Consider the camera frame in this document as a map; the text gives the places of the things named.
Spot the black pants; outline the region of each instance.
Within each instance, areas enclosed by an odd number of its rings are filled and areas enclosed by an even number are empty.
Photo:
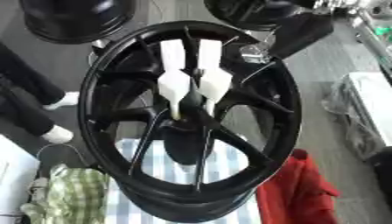
[[[19,99],[5,79],[35,96],[42,105],[58,102],[65,95],[63,90],[27,66],[14,52],[0,43],[0,95],[5,99],[5,103],[0,105],[0,114],[34,136],[42,136],[51,130],[54,122]]]

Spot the white plastic fixture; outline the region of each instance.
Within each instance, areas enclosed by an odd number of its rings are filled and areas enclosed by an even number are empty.
[[[222,43],[218,40],[202,39],[199,47],[199,69],[203,70],[199,92],[207,98],[206,111],[214,116],[215,104],[230,89],[233,76],[220,68]]]
[[[161,42],[164,74],[157,80],[159,93],[170,102],[171,116],[179,120],[179,102],[189,93],[191,77],[180,69],[185,68],[186,53],[180,39]]]

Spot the person's leg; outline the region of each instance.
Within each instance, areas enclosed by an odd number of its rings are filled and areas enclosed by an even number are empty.
[[[54,124],[47,116],[21,101],[0,79],[0,95],[4,104],[0,105],[0,115],[11,120],[36,137],[43,137],[53,144],[63,144],[72,140],[74,134]]]
[[[43,75],[25,64],[13,51],[0,43],[0,73],[34,95],[45,109],[77,104],[79,93],[65,93]]]

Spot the plastic bag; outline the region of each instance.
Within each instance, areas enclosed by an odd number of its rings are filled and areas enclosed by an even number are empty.
[[[334,83],[331,93],[321,102],[325,110],[338,116],[345,126],[349,148],[362,160],[368,160],[386,146],[374,118],[385,115],[375,115],[374,109],[382,106],[380,102],[385,100],[382,97],[388,95],[392,96],[392,87],[381,73],[350,73]],[[369,103],[370,99],[375,99],[374,105]],[[387,114],[389,109],[392,108],[384,107],[382,113]]]
[[[24,204],[21,210],[32,224],[101,224],[107,181],[96,170],[55,166],[45,200]]]

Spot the rim lip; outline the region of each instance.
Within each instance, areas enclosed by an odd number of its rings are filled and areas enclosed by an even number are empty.
[[[202,21],[176,21],[176,22],[170,22],[170,23],[164,23],[164,24],[154,24],[151,26],[144,27],[138,31],[134,31],[128,36],[125,36],[121,40],[117,41],[114,43],[109,49],[107,49],[104,54],[94,63],[94,65],[89,69],[87,76],[85,77],[81,90],[80,90],[80,103],[78,107],[78,122],[80,125],[80,131],[82,134],[83,139],[86,142],[87,149],[90,151],[90,153],[94,156],[94,158],[97,160],[99,165],[107,172],[111,177],[116,179],[117,181],[127,185],[130,189],[132,189],[135,193],[142,194],[142,195],[150,195],[151,198],[154,197],[161,197],[164,199],[168,200],[180,200],[178,195],[173,195],[170,192],[167,191],[162,191],[162,189],[157,189],[156,187],[152,185],[146,185],[145,183],[142,184],[139,181],[132,181],[132,178],[129,176],[126,176],[125,173],[122,171],[120,167],[116,165],[113,161],[107,160],[106,156],[104,154],[101,154],[97,149],[100,149],[101,147],[98,144],[98,141],[96,141],[93,131],[91,130],[91,127],[88,125],[88,119],[87,119],[87,112],[88,112],[88,107],[87,105],[91,105],[91,99],[92,95],[94,94],[94,89],[95,89],[95,84],[97,82],[97,77],[96,77],[96,70],[98,68],[106,68],[110,62],[113,61],[113,59],[121,53],[123,50],[127,49],[129,46],[132,45],[132,43],[137,35],[142,35],[145,32],[161,32],[161,31],[168,31],[171,29],[173,26],[181,26],[184,27],[186,25],[206,25],[212,28],[221,28],[221,29],[226,29],[231,32],[238,32],[238,35],[240,36],[246,36],[247,38],[252,38],[249,35],[243,33],[242,31],[239,31],[233,27],[221,25],[221,24],[214,24],[214,23],[209,23],[209,22],[202,22]],[[283,62],[280,60],[276,61],[277,64],[281,64],[284,66]],[[274,165],[268,166],[267,169],[263,169],[260,173],[258,173],[256,178],[253,178],[249,182],[247,182],[246,186],[243,186],[241,188],[247,187],[248,189],[255,188],[268,180],[269,178],[273,177],[275,173],[282,167],[284,162],[287,160],[287,158],[290,156],[294,149],[295,142],[297,141],[298,138],[298,133],[300,129],[300,124],[301,124],[301,118],[302,118],[302,112],[301,112],[301,104],[299,100],[299,92],[297,85],[293,79],[293,77],[290,75],[290,73],[287,73],[288,75],[284,75],[285,77],[285,83],[289,83],[289,86],[291,87],[290,92],[292,93],[292,107],[296,111],[294,113],[295,117],[290,119],[290,124],[288,124],[290,127],[288,127],[286,132],[291,133],[290,138],[285,138],[285,142],[281,143],[281,150],[284,153],[281,152],[281,154],[284,154],[280,156],[280,158],[276,161]],[[236,187],[235,189],[227,189],[225,192],[220,193],[219,195],[215,193],[209,193],[204,195],[205,197],[203,199],[198,198],[199,195],[191,195],[188,194],[186,198],[183,198],[182,200],[191,200],[193,202],[206,202],[206,201],[212,201],[212,200],[221,200],[226,197],[232,197],[233,195],[239,195],[244,193],[244,191],[241,191],[241,189],[238,189],[239,187]]]

